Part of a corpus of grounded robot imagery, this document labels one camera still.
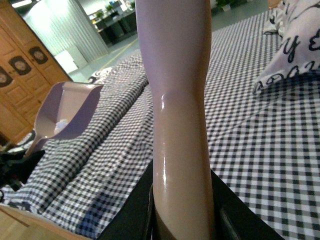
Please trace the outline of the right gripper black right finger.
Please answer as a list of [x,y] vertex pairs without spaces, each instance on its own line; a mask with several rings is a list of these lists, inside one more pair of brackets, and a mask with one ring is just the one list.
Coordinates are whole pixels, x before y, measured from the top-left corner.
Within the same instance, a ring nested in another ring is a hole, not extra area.
[[212,171],[216,237],[218,240],[282,240]]

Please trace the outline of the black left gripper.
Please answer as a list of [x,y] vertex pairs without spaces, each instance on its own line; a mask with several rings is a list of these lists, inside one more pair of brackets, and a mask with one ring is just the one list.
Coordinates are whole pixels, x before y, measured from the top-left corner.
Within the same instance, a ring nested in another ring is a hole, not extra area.
[[0,152],[0,188],[9,186],[13,191],[18,191],[27,183],[45,151],[40,150],[30,156],[25,156],[25,153],[25,150]]

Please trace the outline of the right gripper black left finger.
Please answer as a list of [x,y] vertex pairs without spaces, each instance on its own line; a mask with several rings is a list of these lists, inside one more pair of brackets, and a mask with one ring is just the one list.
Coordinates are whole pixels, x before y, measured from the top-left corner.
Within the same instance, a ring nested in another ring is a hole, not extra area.
[[98,239],[151,240],[153,216],[153,162],[151,161],[121,210],[105,227]]

